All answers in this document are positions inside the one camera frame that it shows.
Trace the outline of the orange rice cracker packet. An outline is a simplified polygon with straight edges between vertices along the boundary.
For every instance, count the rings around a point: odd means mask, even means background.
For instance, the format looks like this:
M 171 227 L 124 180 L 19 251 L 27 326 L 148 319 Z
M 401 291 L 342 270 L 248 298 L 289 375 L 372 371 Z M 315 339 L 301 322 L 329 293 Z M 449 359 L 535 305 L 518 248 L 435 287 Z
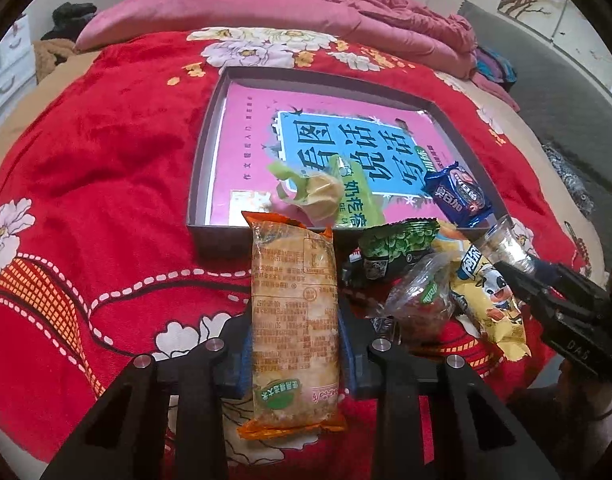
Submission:
M 338 279 L 331 230 L 244 212 L 252 230 L 252 401 L 238 434 L 271 440 L 343 431 L 338 409 Z

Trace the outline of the clear packet crispy snack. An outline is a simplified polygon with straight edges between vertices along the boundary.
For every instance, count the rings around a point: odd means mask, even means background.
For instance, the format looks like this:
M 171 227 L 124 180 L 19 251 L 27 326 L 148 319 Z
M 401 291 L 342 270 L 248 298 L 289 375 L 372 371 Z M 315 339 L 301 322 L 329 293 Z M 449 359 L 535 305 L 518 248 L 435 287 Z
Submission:
M 525 273 L 533 273 L 537 258 L 533 237 L 533 232 L 521 222 L 504 216 L 475 242 L 475 246 L 492 264 L 505 262 Z

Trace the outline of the yellow cartoon cow packet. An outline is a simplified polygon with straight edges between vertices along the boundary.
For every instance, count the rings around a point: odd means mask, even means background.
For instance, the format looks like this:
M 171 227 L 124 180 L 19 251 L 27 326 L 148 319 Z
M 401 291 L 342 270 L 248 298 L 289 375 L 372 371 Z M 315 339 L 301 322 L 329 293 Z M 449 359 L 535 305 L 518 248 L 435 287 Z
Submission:
M 530 356 L 522 312 L 507 281 L 455 226 L 438 224 L 432 248 L 450 259 L 449 289 L 457 308 L 507 360 Z

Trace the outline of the clear packet red snack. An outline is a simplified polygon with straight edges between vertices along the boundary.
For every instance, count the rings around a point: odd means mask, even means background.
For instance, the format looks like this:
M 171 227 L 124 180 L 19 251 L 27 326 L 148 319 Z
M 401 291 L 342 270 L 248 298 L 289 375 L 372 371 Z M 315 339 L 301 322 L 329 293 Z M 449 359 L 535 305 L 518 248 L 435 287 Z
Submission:
M 399 326 L 400 342 L 410 350 L 436 341 L 455 311 L 450 296 L 451 254 L 432 252 L 393 286 L 378 318 L 391 318 Z

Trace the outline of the blue oreo cookie packet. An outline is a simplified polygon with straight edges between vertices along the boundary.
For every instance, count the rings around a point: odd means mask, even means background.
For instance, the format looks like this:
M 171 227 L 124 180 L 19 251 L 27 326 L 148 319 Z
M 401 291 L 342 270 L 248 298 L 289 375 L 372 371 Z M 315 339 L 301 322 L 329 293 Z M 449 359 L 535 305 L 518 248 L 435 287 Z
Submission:
M 458 162 L 428 171 L 423 189 L 459 228 L 474 228 L 492 214 L 492 202 L 481 185 Z

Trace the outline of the green patterned snack packet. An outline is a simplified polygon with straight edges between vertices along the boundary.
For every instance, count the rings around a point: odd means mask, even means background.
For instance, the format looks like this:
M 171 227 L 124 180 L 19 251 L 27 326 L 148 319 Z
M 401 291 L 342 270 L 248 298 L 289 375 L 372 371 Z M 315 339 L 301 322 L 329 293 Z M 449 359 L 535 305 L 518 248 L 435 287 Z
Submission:
M 401 274 L 431 251 L 439 230 L 436 219 L 407 219 L 365 230 L 358 240 L 364 277 L 377 281 Z

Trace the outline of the grey quilted headboard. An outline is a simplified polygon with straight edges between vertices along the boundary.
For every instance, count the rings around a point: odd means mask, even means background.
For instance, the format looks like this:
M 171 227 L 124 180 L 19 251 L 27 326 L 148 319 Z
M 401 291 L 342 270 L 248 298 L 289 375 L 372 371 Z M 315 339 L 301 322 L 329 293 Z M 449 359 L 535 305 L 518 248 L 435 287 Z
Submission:
M 510 96 L 539 140 L 612 194 L 612 104 L 606 94 L 524 28 L 468 0 L 458 14 L 473 26 L 482 47 L 514 67 Z

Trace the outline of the red floral blanket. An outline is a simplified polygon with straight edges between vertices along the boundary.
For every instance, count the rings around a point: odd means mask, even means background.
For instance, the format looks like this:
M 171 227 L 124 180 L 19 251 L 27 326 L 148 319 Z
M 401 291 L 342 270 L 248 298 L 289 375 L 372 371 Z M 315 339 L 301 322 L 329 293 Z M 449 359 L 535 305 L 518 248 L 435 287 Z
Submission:
M 0 141 L 0 452 L 48 463 L 129 359 L 179 356 L 248 302 L 243 260 L 184 224 L 200 125 L 234 61 L 319 70 L 429 99 L 455 122 L 522 242 L 599 269 L 596 236 L 500 99 L 371 39 L 299 29 L 154 32 L 79 55 Z

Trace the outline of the pink and blue book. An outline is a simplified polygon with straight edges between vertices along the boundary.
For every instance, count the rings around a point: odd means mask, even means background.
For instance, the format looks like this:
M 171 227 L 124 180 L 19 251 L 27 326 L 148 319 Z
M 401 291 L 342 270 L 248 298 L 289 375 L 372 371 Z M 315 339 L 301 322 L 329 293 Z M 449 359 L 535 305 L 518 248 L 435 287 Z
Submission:
M 240 226 L 243 211 L 276 200 L 272 162 L 306 174 L 323 170 L 334 154 L 358 162 L 387 221 L 443 219 L 424 192 L 424 176 L 459 158 L 428 110 L 237 82 L 228 85 L 218 106 L 214 138 L 206 165 L 205 221 L 211 226 Z

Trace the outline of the colourful folded clothes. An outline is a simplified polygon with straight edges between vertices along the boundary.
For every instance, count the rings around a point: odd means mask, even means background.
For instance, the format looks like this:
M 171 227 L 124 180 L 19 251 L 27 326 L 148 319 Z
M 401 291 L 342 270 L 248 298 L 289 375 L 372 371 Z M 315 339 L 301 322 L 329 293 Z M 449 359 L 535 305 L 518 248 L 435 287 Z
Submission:
M 512 63 L 498 52 L 486 47 L 477 47 L 475 56 L 477 71 L 489 81 L 499 84 L 504 90 L 509 91 L 518 80 L 518 73 Z

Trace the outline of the green milk candy packet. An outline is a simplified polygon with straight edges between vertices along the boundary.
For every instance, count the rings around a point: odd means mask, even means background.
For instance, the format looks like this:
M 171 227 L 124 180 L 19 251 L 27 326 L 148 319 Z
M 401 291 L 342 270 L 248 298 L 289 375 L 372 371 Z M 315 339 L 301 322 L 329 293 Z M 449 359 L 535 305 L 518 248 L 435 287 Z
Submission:
M 358 162 L 334 154 L 323 170 L 297 172 L 284 162 L 272 162 L 276 195 L 298 209 L 312 226 L 364 229 L 385 223 L 381 202 L 371 191 Z

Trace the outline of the grey shallow box tray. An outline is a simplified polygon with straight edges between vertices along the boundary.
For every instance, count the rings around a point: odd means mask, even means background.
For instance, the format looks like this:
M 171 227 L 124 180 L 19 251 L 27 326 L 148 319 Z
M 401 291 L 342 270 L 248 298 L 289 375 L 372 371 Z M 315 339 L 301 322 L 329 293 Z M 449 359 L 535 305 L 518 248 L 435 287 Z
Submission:
M 307 177 L 326 170 L 333 155 L 361 166 L 388 222 L 442 218 L 424 176 L 454 162 L 492 203 L 466 234 L 480 236 L 508 212 L 464 129 L 434 102 L 332 74 L 228 67 L 208 102 L 191 174 L 187 226 L 199 252 L 249 255 L 243 211 L 276 207 L 300 218 L 279 200 L 270 165 Z

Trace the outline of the pink crumpled duvet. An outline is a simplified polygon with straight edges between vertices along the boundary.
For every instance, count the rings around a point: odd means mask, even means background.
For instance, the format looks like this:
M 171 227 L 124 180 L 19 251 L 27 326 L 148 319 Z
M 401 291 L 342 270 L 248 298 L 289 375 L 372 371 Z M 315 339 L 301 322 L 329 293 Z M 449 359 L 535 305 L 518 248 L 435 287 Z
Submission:
M 460 79 L 474 75 L 477 41 L 470 22 L 457 14 L 443 16 L 417 0 L 323 0 L 344 4 L 364 17 L 375 29 L 381 23 L 391 27 L 380 32 L 384 51 L 420 62 Z

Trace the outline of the white drawer cabinet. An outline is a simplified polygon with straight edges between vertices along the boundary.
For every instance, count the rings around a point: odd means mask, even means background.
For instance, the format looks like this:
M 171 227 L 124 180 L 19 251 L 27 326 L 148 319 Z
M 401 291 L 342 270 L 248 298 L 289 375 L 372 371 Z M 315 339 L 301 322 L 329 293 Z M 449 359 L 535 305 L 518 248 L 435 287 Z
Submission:
M 36 84 L 36 62 L 29 20 L 22 14 L 0 41 L 0 124 L 22 94 Z

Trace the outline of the black clothes pile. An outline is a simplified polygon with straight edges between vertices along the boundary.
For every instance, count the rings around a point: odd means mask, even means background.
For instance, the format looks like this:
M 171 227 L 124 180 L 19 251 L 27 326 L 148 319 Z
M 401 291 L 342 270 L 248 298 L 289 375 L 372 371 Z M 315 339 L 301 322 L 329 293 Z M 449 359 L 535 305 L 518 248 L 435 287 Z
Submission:
M 98 8 L 90 2 L 64 2 L 52 11 L 53 26 L 41 37 L 41 40 L 67 39 L 75 42 L 96 16 Z

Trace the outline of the pink pillow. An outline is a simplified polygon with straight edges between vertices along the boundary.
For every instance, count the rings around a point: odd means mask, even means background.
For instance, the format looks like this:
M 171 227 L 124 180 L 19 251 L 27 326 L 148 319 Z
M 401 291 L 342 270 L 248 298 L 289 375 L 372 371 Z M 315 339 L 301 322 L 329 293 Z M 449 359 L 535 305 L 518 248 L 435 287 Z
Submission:
M 86 25 L 76 48 L 90 51 L 152 32 L 208 26 L 304 29 L 369 41 L 358 12 L 323 0 L 123 0 Z

